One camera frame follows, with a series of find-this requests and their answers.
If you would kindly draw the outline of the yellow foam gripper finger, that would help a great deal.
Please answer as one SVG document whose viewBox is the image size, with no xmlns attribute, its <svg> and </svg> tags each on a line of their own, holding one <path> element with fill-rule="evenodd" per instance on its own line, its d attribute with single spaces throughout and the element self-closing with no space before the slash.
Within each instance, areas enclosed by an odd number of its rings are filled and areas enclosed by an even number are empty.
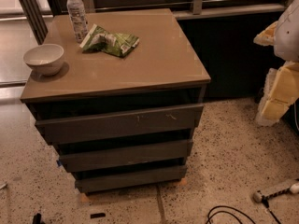
<svg viewBox="0 0 299 224">
<path fill-rule="evenodd" d="M 260 46 L 273 46 L 277 24 L 278 23 L 275 21 L 267 26 L 263 31 L 254 37 L 253 42 Z"/>
<path fill-rule="evenodd" d="M 276 124 L 298 98 L 299 63 L 285 62 L 279 69 L 270 68 L 255 121 L 261 126 Z"/>
</svg>

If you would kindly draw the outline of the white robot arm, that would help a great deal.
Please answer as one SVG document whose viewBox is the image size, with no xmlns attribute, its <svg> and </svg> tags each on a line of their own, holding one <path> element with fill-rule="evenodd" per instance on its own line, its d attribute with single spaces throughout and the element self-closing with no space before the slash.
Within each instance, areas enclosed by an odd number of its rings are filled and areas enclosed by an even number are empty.
<svg viewBox="0 0 299 224">
<path fill-rule="evenodd" d="M 272 126 L 299 98 L 299 0 L 293 0 L 253 42 L 272 46 L 274 54 L 284 61 L 279 69 L 269 69 L 255 118 L 261 126 Z"/>
</svg>

